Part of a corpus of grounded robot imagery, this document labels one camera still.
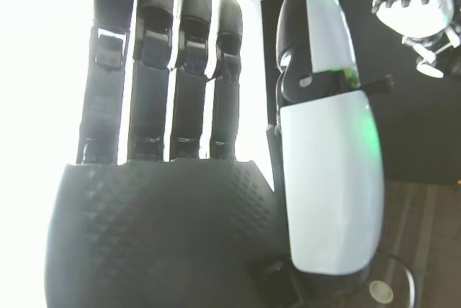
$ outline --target robotic hand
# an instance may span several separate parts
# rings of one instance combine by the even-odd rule
[[[372,12],[418,53],[416,69],[434,78],[459,74],[460,10],[455,0],[372,0]],[[452,61],[442,63],[443,55]]]

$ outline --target dark background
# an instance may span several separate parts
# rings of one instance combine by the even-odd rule
[[[370,98],[386,179],[452,185],[461,179],[461,79],[430,78],[415,69],[402,36],[371,13],[371,0],[339,0],[346,13],[362,82],[388,74],[395,88]],[[269,122],[275,123],[277,20],[283,0],[262,2]]]

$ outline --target white round object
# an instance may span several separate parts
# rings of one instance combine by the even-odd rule
[[[389,304],[394,300],[392,288],[384,281],[372,281],[370,283],[370,295],[381,304]]]

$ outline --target brown floor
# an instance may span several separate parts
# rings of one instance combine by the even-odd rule
[[[380,249],[398,255],[413,270],[415,307],[461,307],[461,191],[388,182]],[[372,299],[368,286],[374,280],[392,286],[392,303],[380,306]],[[319,306],[331,308],[408,307],[403,267],[378,254],[368,279],[353,294],[321,303]]]

